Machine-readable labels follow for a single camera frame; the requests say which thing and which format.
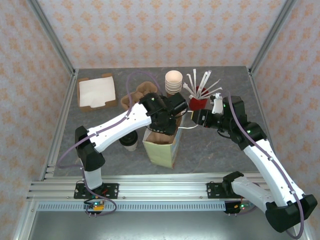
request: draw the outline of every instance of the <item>pink wallpaper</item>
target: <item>pink wallpaper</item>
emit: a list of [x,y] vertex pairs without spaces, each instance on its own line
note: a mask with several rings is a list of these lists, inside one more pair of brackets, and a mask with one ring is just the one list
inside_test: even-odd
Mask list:
[[278,158],[320,202],[320,1],[297,1],[254,79]]
[[26,0],[0,1],[0,239],[39,178],[69,74]]
[[75,68],[250,66],[285,0],[39,0]]

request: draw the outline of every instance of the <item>red cup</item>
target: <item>red cup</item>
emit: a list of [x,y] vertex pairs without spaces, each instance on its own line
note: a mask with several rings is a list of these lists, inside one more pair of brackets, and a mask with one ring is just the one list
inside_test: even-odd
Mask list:
[[196,99],[193,97],[193,98],[191,98],[191,100],[189,102],[189,109],[191,111],[197,111],[200,109],[204,109],[206,107],[207,101],[208,101],[208,98],[199,100],[199,99]]

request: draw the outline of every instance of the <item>wallpaper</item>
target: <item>wallpaper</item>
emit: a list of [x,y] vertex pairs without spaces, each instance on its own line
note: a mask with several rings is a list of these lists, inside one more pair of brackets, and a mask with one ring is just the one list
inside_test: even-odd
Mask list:
[[0,1],[0,239],[39,179],[69,82],[26,0]]
[[75,68],[250,66],[285,0],[39,0]]
[[[320,203],[320,2],[299,0],[254,78],[278,158]],[[320,208],[311,215],[320,236]]]

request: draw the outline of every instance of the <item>marble surface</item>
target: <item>marble surface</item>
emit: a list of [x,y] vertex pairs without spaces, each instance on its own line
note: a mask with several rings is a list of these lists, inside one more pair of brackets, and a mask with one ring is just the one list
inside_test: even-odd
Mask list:
[[[241,96],[245,104],[248,120],[258,123],[265,131],[263,118],[245,66],[207,66],[197,67],[197,79],[201,80],[205,71],[211,70],[207,86],[221,79],[217,84],[232,95]],[[110,68],[81,69],[78,78],[100,78],[104,73],[112,73],[115,83],[118,106],[91,112],[81,112],[77,103],[77,91],[73,92],[72,101],[62,137],[59,157],[75,143],[75,129],[81,125],[85,128],[100,125],[124,112],[120,99],[127,94],[126,80],[130,73],[141,70],[151,73],[158,81],[161,90],[165,92],[165,74],[170,70],[178,70],[183,80],[189,82],[186,74],[193,75],[193,67],[153,67],[153,68]],[[137,86],[145,81],[151,81],[149,76],[138,73],[130,82],[129,90],[134,92]],[[189,101],[189,94],[182,90],[182,95]],[[209,101],[207,109],[212,109]],[[194,123],[190,113],[186,118],[185,127]],[[119,143],[111,144],[102,154],[106,163],[102,167],[102,175],[140,175],[140,174],[185,174],[185,173],[219,173],[219,172],[253,172],[257,171],[250,159],[240,151],[239,147],[229,139],[220,137],[215,129],[198,126],[182,131],[181,142],[175,160],[174,169],[157,166],[149,161],[142,143],[145,128],[137,130],[138,146],[134,152],[129,152]],[[63,160],[62,165],[80,163],[75,150]],[[54,176],[80,176],[79,169],[56,169]]]

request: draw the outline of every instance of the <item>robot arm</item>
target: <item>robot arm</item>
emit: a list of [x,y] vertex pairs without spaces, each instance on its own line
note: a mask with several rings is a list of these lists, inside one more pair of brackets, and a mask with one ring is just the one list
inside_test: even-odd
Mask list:
[[[272,151],[266,134],[255,122],[247,121],[244,102],[239,96],[231,97],[235,115],[248,135],[264,149],[271,158],[253,145],[240,131],[231,113],[228,98],[218,94],[212,97],[211,102],[221,107],[213,107],[213,110],[202,109],[195,111],[192,120],[206,128],[214,128],[219,132],[227,132],[230,139],[253,161],[259,172],[268,184],[270,191],[267,192],[254,183],[250,182],[240,172],[231,173],[223,178],[222,186],[228,194],[237,194],[248,199],[261,209],[271,226],[278,232],[283,232],[300,222],[300,213],[294,194],[297,195],[303,209],[304,219],[307,219],[316,207],[317,200],[313,195],[305,193],[294,183],[278,158]],[[293,191],[289,189],[283,175],[271,161],[275,161],[291,183]]]
[[84,168],[88,187],[94,190],[103,184],[101,167],[106,160],[101,152],[108,146],[132,131],[149,125],[154,131],[173,135],[177,126],[175,115],[185,110],[187,106],[186,100],[180,93],[169,98],[159,96],[156,93],[148,93],[132,107],[130,113],[126,111],[88,130],[83,126],[78,127],[75,130],[76,143],[94,134],[93,137],[76,148]]

